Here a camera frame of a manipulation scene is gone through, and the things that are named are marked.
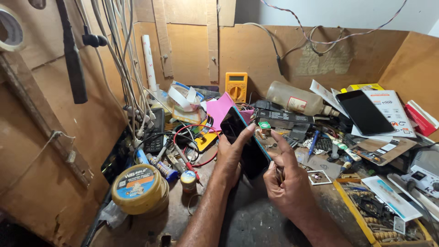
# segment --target yellow multimeter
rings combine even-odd
[[[235,103],[245,102],[247,93],[246,72],[227,72],[226,73],[226,92]]]

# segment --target finger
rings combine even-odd
[[[220,137],[219,137],[219,143],[221,144],[221,143],[223,143],[223,144],[229,144],[230,145],[230,142],[229,142],[229,140],[227,139],[227,136],[225,135],[225,134],[223,134],[223,135],[221,135]]]
[[[288,144],[288,142],[277,132],[271,131],[271,136],[277,142],[277,146],[282,151],[285,178],[288,178],[295,173],[296,169],[299,168],[297,166],[297,160],[294,150]]]
[[[279,167],[284,167],[284,161],[282,159],[282,155],[274,152],[267,152],[270,158],[276,163]]]
[[[255,123],[248,125],[243,131],[241,131],[238,138],[236,138],[236,141],[233,143],[232,147],[234,147],[235,150],[242,150],[242,147],[244,146],[244,144],[255,133],[255,129],[256,129]]]
[[[272,197],[273,194],[280,192],[281,188],[277,183],[276,165],[274,164],[274,161],[270,162],[270,166],[268,167],[268,170],[264,173],[264,182],[267,188],[268,196],[270,198]]]

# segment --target green sticker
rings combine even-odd
[[[261,129],[270,129],[271,128],[271,126],[268,122],[259,122],[258,124],[261,127]]]

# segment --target earbud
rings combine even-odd
[[[102,35],[89,34],[87,26],[84,26],[84,32],[85,32],[85,34],[83,34],[84,45],[90,45],[94,48],[97,48],[99,46],[106,46],[108,44],[108,40],[106,37]]]

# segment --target bottle label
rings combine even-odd
[[[121,198],[135,198],[147,192],[154,183],[154,172],[149,168],[139,167],[125,174],[119,181],[117,194]]]
[[[299,113],[303,113],[305,110],[306,104],[308,102],[301,100],[299,98],[290,97],[287,104],[287,111],[295,111]]]

